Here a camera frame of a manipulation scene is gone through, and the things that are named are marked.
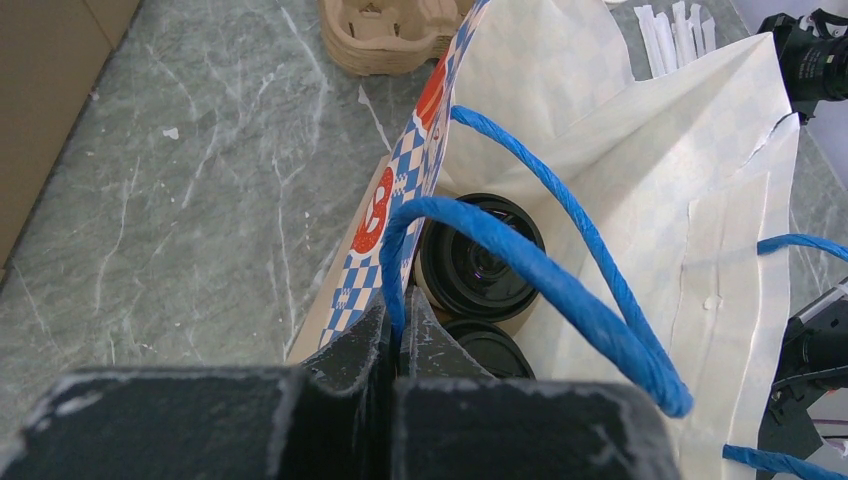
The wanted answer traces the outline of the blue checkered paper bag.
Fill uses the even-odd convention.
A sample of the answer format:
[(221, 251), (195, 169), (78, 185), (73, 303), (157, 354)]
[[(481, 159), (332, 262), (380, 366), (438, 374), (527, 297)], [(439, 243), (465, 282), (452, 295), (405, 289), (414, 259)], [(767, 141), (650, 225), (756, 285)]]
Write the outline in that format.
[(380, 165), (291, 350), (339, 337), (381, 285), (389, 216), (432, 194), (524, 208), (548, 255), (616, 314), (645, 320), (694, 398), (668, 420), (687, 479), (752, 479), (790, 308), (786, 251), (800, 125), (768, 34), (634, 78), (600, 1), (478, 1)]

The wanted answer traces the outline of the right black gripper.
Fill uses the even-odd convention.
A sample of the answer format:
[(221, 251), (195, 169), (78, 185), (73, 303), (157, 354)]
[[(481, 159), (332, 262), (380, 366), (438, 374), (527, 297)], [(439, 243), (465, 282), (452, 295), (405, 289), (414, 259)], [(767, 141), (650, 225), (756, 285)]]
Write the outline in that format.
[(822, 8), (798, 18), (778, 13), (758, 32), (773, 36), (787, 96), (802, 123), (814, 117), (819, 102), (847, 99), (845, 16)]

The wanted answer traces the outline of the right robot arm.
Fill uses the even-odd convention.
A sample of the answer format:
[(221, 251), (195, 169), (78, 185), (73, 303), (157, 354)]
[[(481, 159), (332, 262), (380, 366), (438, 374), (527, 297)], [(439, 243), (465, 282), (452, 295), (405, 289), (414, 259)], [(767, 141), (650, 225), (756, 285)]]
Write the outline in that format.
[[(802, 124), (822, 101), (847, 98), (847, 17), (819, 8), (763, 20), (783, 81)], [(809, 408), (847, 385), (847, 284), (840, 282), (792, 316), (758, 436), (761, 450), (805, 460), (824, 443)]]

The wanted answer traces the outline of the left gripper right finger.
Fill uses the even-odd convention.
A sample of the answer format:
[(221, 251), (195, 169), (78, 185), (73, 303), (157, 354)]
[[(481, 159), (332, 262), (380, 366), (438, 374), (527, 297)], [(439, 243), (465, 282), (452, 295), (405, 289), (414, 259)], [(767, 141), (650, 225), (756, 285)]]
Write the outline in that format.
[(620, 383), (498, 379), (405, 298), (393, 386), (394, 479), (677, 479), (664, 420)]

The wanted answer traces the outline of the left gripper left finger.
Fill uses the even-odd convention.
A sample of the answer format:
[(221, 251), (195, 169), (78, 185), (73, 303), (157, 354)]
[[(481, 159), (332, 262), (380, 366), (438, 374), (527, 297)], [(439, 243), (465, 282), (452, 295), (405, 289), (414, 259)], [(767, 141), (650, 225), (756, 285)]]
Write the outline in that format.
[(5, 479), (377, 479), (391, 328), (376, 298), (293, 366), (88, 368), (36, 402)]

